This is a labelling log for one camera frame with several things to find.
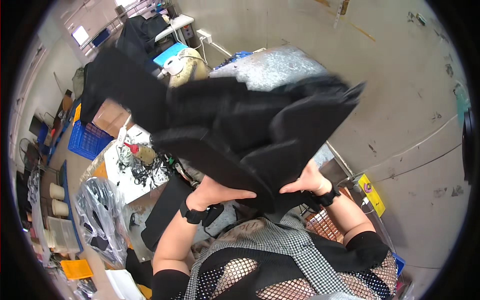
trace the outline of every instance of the black arm sleeve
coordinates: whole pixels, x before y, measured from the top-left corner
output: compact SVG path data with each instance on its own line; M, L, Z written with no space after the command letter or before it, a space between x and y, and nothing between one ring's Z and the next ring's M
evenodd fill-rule
M177 270L162 270L153 276L152 300L183 299L190 277Z
M354 236L346 246L310 233L315 247L325 257L336 272L362 271L381 264L388 254L378 234L365 231Z

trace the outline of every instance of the white container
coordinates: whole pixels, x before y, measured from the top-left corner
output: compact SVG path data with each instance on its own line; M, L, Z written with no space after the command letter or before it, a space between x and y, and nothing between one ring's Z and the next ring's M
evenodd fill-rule
M68 205L57 199L52 199L52 211L56 216L68 216Z
M72 221L48 216L47 224L53 244L51 247L53 253L80 252Z
M50 198L63 200L65 198L64 188L52 182L50 184Z

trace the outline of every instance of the clear plastic bag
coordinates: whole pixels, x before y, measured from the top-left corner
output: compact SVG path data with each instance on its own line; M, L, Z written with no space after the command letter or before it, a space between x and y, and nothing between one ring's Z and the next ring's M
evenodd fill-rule
M127 259L129 239L121 214L124 205L118 187L97 177L83 182L75 199L85 242L115 269L123 269Z

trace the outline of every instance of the orange pad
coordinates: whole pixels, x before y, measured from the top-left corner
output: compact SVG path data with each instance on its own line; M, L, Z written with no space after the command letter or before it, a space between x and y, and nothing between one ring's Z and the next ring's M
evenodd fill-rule
M82 279L92 277L93 273L88 266L86 259L80 259L75 261L64 260L60 262L65 276L69 280Z

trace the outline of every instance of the power strip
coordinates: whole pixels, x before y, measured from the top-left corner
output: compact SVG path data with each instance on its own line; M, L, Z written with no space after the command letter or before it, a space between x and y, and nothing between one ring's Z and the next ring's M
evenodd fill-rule
M205 32L204 30L202 29L199 29L197 30L197 34L198 34L198 38L201 38L201 37L204 37L204 42L207 43L207 44L211 44L212 43L212 35Z

